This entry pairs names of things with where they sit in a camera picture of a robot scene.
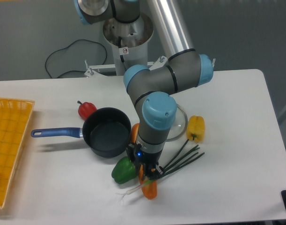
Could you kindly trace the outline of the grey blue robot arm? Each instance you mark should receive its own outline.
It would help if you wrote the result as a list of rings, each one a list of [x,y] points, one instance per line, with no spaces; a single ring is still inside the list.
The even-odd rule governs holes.
[[[76,0],[74,5],[82,23],[103,22],[116,72],[123,76],[139,117],[135,148],[128,156],[145,176],[157,179],[164,173],[158,161],[176,117],[172,95],[209,82],[213,64],[196,53],[175,0],[148,1],[151,16],[141,12],[137,0]],[[168,61],[150,70],[147,43],[154,31]]]

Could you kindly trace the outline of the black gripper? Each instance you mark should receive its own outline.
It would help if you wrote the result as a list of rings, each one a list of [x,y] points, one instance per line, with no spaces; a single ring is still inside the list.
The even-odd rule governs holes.
[[[131,162],[133,162],[136,172],[138,173],[141,166],[143,171],[143,176],[149,180],[157,180],[164,174],[164,169],[159,165],[159,159],[162,150],[149,153],[140,144],[131,142],[126,147],[126,153]]]

